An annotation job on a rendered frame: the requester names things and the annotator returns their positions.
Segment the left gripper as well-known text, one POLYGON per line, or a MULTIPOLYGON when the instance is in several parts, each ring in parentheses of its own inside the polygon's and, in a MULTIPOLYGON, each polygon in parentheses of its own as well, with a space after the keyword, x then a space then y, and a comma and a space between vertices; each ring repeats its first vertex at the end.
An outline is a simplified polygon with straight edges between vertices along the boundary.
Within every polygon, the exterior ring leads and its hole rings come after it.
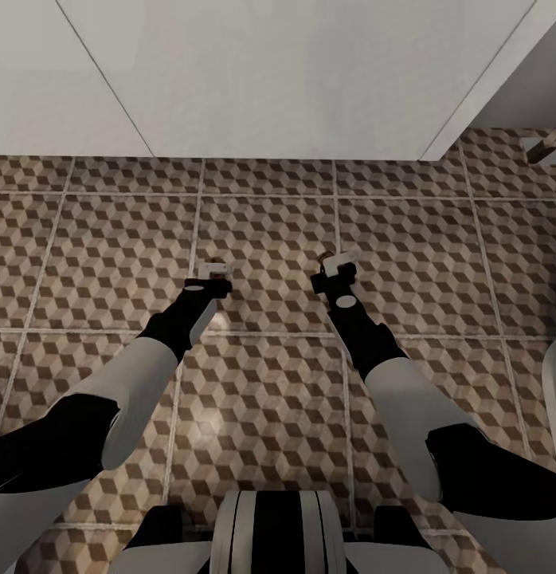
POLYGON ((232 283, 229 279, 218 280, 218 278, 212 278, 204 281, 196 277, 195 279, 186 279, 183 288, 189 285, 208 285, 213 290, 213 296, 216 300, 226 298, 227 294, 232 292, 232 283))

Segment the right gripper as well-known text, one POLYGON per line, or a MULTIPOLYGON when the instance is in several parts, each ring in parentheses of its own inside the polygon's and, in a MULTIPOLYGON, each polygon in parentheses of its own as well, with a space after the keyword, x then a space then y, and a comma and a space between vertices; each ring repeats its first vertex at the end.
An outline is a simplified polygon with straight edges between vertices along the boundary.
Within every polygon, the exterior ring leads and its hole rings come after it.
POLYGON ((348 287, 353 285, 355 283, 355 275, 356 272, 353 265, 345 265, 339 267, 339 275, 327 277, 325 272, 322 271, 312 275, 310 278, 315 294, 325 293, 327 297, 327 291, 335 284, 345 284, 348 287))

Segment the mousetrap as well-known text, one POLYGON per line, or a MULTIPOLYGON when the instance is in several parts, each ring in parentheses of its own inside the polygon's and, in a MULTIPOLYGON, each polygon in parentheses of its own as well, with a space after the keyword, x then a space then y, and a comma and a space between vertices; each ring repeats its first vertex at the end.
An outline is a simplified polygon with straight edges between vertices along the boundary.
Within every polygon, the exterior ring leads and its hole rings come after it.
POLYGON ((322 265, 322 264, 323 264, 323 260, 324 260, 325 258, 333 257, 333 256, 334 256, 334 254, 333 254, 330 250, 327 250, 327 251, 325 251, 322 255, 319 255, 319 256, 318 256, 317 258, 315 258, 315 259, 322 265))
MULTIPOLYGON (((204 263, 221 263, 220 257, 207 258, 204 263)), ((225 280, 225 274, 211 274, 212 278, 218 278, 218 280, 225 280)))

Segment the robot trunk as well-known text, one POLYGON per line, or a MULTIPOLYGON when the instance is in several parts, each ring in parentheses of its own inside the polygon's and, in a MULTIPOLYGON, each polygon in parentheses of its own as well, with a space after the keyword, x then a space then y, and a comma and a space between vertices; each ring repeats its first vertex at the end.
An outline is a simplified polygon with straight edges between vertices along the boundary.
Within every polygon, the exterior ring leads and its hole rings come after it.
POLYGON ((347 574, 327 491, 230 491, 217 512, 209 574, 347 574))

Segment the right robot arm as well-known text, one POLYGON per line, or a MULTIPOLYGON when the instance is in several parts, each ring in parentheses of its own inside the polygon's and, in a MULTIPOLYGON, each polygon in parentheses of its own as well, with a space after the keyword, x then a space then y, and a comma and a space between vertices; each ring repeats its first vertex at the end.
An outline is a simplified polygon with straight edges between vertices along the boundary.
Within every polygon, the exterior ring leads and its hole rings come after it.
POLYGON ((312 275, 327 320, 366 385, 406 481, 441 503, 506 574, 556 574, 556 473, 493 443, 375 324, 352 293, 357 250, 312 275))

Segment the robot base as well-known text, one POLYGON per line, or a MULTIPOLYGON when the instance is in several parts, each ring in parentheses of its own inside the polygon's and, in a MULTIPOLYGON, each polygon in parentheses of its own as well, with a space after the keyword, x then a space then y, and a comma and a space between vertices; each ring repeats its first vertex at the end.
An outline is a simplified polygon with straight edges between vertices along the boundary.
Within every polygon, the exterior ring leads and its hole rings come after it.
MULTIPOLYGON (((179 505, 154 505, 106 574, 209 574, 213 533, 182 542, 179 505)), ((449 574, 401 505, 377 505, 375 542, 344 532, 347 574, 449 574)))

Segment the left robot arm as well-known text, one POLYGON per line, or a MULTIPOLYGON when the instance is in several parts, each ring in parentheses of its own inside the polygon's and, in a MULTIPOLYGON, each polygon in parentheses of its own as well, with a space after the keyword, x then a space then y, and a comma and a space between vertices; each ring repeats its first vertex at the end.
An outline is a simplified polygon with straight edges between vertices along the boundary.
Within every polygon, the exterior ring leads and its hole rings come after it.
POLYGON ((124 350, 64 393, 44 417, 0 438, 0 574, 103 470, 139 445, 186 350, 232 292, 226 263, 199 262, 176 302, 156 313, 124 350))

